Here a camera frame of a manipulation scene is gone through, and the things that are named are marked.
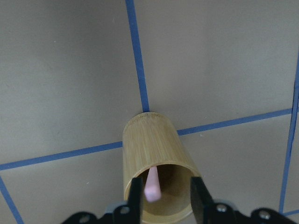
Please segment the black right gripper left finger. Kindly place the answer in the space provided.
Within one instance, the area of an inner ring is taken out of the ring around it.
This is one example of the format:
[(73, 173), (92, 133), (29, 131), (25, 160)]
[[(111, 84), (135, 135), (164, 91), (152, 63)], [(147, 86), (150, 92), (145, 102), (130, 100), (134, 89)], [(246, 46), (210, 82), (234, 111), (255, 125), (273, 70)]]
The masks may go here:
[(143, 180), (141, 177), (136, 177), (132, 179), (127, 205), (130, 209), (130, 223), (141, 224), (143, 210)]

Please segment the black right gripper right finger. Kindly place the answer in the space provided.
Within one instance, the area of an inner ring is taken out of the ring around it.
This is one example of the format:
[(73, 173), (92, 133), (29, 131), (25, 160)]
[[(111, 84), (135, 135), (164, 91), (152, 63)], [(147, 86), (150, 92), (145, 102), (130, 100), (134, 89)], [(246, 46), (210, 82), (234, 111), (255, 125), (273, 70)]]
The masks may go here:
[(214, 201), (201, 177), (190, 180), (190, 201), (195, 220), (198, 224), (209, 223), (209, 207)]

